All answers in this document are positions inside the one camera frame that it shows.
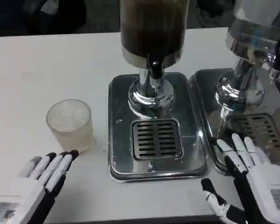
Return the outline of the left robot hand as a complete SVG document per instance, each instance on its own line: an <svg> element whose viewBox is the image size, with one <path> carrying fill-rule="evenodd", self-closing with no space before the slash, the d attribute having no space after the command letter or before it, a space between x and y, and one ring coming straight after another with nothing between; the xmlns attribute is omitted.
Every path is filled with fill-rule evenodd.
<svg viewBox="0 0 280 224"><path fill-rule="evenodd" d="M77 150L29 160L0 193L0 224L43 224L59 195Z"/></svg>

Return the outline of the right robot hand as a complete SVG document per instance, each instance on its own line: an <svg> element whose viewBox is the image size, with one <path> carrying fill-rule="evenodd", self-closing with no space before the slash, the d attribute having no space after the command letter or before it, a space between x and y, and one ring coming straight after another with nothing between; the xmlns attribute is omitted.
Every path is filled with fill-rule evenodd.
<svg viewBox="0 0 280 224"><path fill-rule="evenodd" d="M243 208L223 199L209 178L201 180L206 202L224 224L280 224L280 166L250 137L232 133L231 139L233 146L222 139L214 143L224 155Z"/></svg>

